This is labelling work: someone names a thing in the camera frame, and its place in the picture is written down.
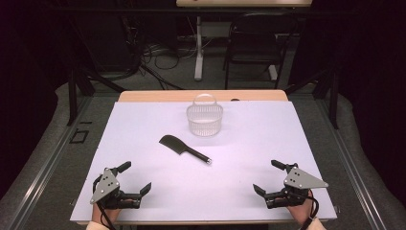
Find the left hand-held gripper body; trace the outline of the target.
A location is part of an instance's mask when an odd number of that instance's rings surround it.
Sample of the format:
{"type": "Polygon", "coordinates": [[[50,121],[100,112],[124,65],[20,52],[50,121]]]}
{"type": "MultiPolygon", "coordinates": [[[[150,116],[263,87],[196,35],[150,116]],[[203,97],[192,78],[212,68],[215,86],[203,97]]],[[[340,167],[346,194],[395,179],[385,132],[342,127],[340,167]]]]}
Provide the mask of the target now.
{"type": "Polygon", "coordinates": [[[91,204],[99,204],[104,209],[138,209],[141,205],[141,196],[126,194],[121,190],[117,175],[124,170],[119,168],[105,169],[95,181],[91,204]]]}

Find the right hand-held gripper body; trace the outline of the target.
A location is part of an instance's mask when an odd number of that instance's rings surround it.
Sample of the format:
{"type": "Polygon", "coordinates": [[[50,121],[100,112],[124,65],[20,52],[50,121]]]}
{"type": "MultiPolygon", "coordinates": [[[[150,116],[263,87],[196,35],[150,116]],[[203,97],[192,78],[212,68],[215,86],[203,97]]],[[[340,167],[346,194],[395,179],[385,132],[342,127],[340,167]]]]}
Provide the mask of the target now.
{"type": "Polygon", "coordinates": [[[268,209],[299,206],[305,203],[311,189],[327,188],[328,184],[297,167],[293,167],[283,181],[284,187],[276,193],[265,194],[268,209]]]}

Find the black kitchen knife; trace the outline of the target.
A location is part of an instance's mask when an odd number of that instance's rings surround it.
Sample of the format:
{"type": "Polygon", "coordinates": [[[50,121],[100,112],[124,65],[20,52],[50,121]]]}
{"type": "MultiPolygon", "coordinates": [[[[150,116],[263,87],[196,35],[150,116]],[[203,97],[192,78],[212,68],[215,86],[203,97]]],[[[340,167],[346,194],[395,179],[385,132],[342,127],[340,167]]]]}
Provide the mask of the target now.
{"type": "Polygon", "coordinates": [[[199,151],[187,146],[182,140],[173,136],[173,135],[164,135],[160,140],[159,143],[166,146],[167,148],[173,150],[178,154],[182,154],[183,152],[188,152],[189,154],[193,155],[194,157],[198,158],[199,160],[205,162],[206,164],[210,165],[212,163],[212,159],[199,151]]]}

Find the clear plastic basket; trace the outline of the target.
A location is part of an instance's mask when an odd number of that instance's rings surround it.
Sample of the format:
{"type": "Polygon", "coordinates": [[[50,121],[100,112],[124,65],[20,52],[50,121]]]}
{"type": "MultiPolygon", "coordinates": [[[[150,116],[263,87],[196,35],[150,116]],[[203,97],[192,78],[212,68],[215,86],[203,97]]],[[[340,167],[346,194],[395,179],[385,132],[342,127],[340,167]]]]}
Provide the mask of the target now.
{"type": "Polygon", "coordinates": [[[221,130],[223,107],[214,95],[199,94],[186,110],[189,129],[200,137],[216,135],[221,130]]]}

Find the person's left hand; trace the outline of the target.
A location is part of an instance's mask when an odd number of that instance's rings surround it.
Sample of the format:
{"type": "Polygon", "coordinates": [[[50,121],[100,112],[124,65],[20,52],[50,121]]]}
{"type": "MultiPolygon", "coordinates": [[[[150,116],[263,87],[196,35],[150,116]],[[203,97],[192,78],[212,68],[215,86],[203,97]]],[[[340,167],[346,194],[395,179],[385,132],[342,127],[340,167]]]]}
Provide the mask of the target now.
{"type": "Polygon", "coordinates": [[[92,212],[92,221],[100,223],[100,224],[107,224],[107,221],[110,220],[112,223],[114,223],[117,218],[119,217],[119,214],[121,212],[121,209],[104,209],[104,213],[100,210],[99,206],[97,204],[93,205],[93,212],[92,212]]]}

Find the person's right hand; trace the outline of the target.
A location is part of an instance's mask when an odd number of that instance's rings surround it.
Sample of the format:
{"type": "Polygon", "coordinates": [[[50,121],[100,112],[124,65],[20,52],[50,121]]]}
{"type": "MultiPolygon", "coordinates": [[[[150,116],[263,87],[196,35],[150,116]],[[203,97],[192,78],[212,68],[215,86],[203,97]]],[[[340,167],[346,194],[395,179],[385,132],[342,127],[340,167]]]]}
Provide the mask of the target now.
{"type": "MultiPolygon", "coordinates": [[[[308,196],[312,198],[313,193],[309,191],[308,196]]],[[[312,213],[313,201],[310,198],[307,198],[302,205],[287,207],[287,210],[293,219],[295,219],[300,225],[303,225],[312,213]]]]}

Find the black metal stand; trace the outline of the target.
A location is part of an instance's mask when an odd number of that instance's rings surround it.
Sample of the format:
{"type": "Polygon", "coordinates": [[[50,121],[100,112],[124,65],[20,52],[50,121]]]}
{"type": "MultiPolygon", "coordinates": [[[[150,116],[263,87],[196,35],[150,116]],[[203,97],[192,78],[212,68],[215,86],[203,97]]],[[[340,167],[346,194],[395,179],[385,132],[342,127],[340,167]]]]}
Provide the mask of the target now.
{"type": "Polygon", "coordinates": [[[338,105],[338,91],[339,91],[339,76],[334,67],[321,70],[315,75],[294,83],[284,89],[286,95],[290,95],[297,90],[305,87],[311,82],[316,82],[316,86],[312,91],[314,99],[324,99],[329,93],[328,102],[328,119],[335,129],[338,129],[337,124],[337,105],[338,105]]]}
{"type": "Polygon", "coordinates": [[[91,83],[91,80],[98,81],[101,84],[113,89],[116,92],[124,92],[124,88],[118,84],[104,78],[102,75],[94,70],[90,70],[85,67],[74,68],[68,78],[68,96],[69,96],[69,121],[67,123],[70,126],[78,117],[78,96],[77,89],[85,97],[91,97],[95,94],[96,90],[91,83]]]}

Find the black folding chair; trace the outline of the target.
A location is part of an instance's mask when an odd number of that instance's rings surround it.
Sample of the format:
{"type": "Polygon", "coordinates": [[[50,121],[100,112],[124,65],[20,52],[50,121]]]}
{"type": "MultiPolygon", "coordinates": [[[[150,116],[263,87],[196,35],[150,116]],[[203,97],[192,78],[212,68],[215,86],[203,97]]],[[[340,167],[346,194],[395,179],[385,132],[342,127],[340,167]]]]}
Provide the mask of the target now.
{"type": "Polygon", "coordinates": [[[235,18],[223,62],[224,88],[229,86],[231,64],[264,65],[265,70],[277,66],[277,88],[290,38],[298,27],[298,20],[288,13],[248,12],[235,18]]]}

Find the white-legged wooden desk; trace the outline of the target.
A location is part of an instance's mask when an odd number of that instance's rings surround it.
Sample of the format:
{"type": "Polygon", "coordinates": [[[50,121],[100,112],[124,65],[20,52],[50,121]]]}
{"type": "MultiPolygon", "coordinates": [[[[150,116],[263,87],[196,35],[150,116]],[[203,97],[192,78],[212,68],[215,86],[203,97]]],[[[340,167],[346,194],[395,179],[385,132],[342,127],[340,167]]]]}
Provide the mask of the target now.
{"type": "MultiPolygon", "coordinates": [[[[176,0],[180,8],[309,8],[313,0],[176,0]]],[[[203,46],[202,46],[202,21],[196,17],[196,63],[194,79],[201,81],[203,78],[203,46]]]]}

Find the aluminium floor rail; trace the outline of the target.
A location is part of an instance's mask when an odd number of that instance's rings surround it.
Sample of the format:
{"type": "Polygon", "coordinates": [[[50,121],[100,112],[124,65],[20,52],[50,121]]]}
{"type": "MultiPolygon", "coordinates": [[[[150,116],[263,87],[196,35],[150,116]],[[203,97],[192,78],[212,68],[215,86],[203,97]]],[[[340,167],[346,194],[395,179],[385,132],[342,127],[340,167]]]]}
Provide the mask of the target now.
{"type": "Polygon", "coordinates": [[[79,103],[68,126],[64,105],[23,171],[0,200],[0,230],[84,230],[70,220],[95,152],[93,100],[79,103]]]}
{"type": "Polygon", "coordinates": [[[329,132],[332,134],[334,141],[338,147],[338,156],[341,164],[349,177],[350,183],[357,199],[365,213],[365,216],[370,224],[372,230],[387,230],[387,227],[380,216],[375,203],[372,201],[372,196],[364,183],[360,172],[357,170],[356,165],[350,155],[340,132],[331,123],[328,115],[328,107],[323,100],[316,100],[316,104],[322,113],[322,117],[327,124],[329,132]]]}

